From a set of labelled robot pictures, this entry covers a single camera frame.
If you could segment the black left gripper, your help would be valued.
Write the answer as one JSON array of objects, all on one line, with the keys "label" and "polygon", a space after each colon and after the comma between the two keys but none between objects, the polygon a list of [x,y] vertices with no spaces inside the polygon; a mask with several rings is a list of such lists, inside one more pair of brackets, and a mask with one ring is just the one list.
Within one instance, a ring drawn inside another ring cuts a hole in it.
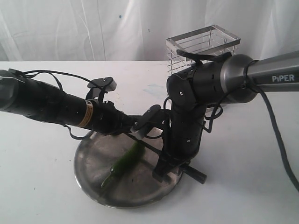
[{"label": "black left gripper", "polygon": [[91,129],[102,135],[129,133],[131,127],[137,121],[136,117],[126,115],[117,110],[111,101],[101,103],[97,100],[92,100],[92,104]]}]

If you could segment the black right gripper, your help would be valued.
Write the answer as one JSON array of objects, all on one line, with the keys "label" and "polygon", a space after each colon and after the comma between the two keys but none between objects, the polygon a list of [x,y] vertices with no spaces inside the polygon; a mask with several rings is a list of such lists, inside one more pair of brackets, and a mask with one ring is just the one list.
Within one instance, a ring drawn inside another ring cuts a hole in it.
[{"label": "black right gripper", "polygon": [[[198,105],[188,111],[184,107],[172,103],[166,155],[174,163],[185,163],[197,155],[205,112],[206,107],[204,105]],[[160,156],[152,171],[152,176],[158,182],[162,182],[166,175],[174,169],[175,166]]]}]

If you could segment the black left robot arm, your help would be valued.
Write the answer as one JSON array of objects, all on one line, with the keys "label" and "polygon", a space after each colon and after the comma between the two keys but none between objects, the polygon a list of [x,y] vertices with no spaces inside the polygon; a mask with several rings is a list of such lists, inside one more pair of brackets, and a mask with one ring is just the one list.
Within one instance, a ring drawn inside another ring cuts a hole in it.
[{"label": "black left robot arm", "polygon": [[112,103],[86,100],[63,90],[10,71],[1,70],[0,110],[40,122],[70,125],[99,132],[130,132],[136,119],[117,110]]}]

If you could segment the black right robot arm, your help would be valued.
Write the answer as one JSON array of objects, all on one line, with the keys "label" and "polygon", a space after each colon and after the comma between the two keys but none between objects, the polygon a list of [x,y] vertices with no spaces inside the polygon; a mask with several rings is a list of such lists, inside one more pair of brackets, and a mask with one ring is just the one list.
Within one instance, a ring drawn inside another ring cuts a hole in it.
[{"label": "black right robot arm", "polygon": [[178,50],[195,64],[172,74],[166,83],[171,108],[164,110],[163,149],[153,177],[162,181],[171,171],[184,170],[200,146],[203,131],[211,132],[221,104],[247,103],[257,94],[298,91],[297,51],[264,60],[227,52],[219,56]]}]

